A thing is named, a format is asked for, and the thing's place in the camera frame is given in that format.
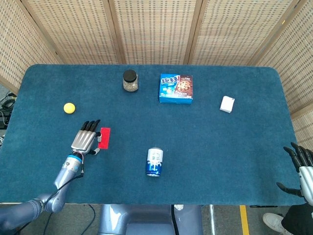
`tennis ball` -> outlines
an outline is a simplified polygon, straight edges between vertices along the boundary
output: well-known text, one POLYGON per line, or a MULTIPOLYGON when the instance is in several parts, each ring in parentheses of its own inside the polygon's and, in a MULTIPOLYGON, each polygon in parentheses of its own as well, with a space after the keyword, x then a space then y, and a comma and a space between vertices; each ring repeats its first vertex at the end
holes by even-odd
POLYGON ((67 114, 72 114, 75 111, 75 105, 72 103, 66 103, 63 109, 64 109, 64 112, 66 112, 67 114))

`wicker panel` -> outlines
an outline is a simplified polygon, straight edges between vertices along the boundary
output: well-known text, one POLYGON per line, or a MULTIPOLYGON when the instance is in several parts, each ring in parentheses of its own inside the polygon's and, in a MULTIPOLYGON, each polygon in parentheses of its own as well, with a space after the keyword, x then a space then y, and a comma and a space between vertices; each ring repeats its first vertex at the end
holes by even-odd
POLYGON ((14 92, 29 66, 58 63, 54 52, 13 0, 0 1, 0 35, 0 78, 14 92))
POLYGON ((313 102, 313 0, 309 0, 259 61, 282 79, 290 112, 313 102))
POLYGON ((196 0, 115 0, 126 63, 182 64, 196 0))
POLYGON ((292 120, 298 143, 313 150, 313 110, 292 120))
POLYGON ((70 64, 117 64, 102 0, 25 0, 57 51, 70 64))
POLYGON ((291 0, 210 0, 192 64, 246 65, 291 0))

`glass jar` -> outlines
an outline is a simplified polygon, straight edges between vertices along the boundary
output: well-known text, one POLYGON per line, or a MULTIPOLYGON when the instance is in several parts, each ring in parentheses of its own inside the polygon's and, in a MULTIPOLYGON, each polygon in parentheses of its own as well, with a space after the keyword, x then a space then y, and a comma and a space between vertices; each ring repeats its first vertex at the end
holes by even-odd
POLYGON ((126 70, 123 74, 123 87, 128 92, 138 90, 138 75, 134 70, 126 70))

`floor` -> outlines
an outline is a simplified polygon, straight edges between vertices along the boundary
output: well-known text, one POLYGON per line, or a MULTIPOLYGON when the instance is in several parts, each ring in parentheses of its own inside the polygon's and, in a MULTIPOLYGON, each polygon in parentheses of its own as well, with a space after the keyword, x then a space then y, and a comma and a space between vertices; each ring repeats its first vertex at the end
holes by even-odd
MULTIPOLYGON (((4 97, 7 89, 0 87, 0 98, 4 97)), ((10 205, 0 204, 0 209, 10 205)), ((95 235, 99 226, 100 205, 92 205, 95 210, 95 220, 85 235, 95 235)), ((277 235, 262 221, 264 213, 280 213, 285 215, 289 207, 250 208, 246 207, 249 234, 277 235)), ((46 235, 79 235, 93 219, 93 210, 88 205, 65 205, 60 213, 53 214, 46 229, 46 235)), ((43 212, 40 217, 30 223, 22 235, 42 235, 49 218, 43 212)), ((241 212, 239 206, 203 206, 202 207, 203 235, 246 235, 243 234, 241 212)))

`white and blue can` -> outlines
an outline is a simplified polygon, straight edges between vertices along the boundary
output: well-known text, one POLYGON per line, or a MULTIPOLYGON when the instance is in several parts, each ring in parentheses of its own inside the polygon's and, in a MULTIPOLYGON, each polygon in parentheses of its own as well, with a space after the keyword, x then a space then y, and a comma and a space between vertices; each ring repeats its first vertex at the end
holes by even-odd
POLYGON ((163 150, 160 148, 150 148, 148 150, 146 174, 148 176, 160 176, 162 171, 163 150))

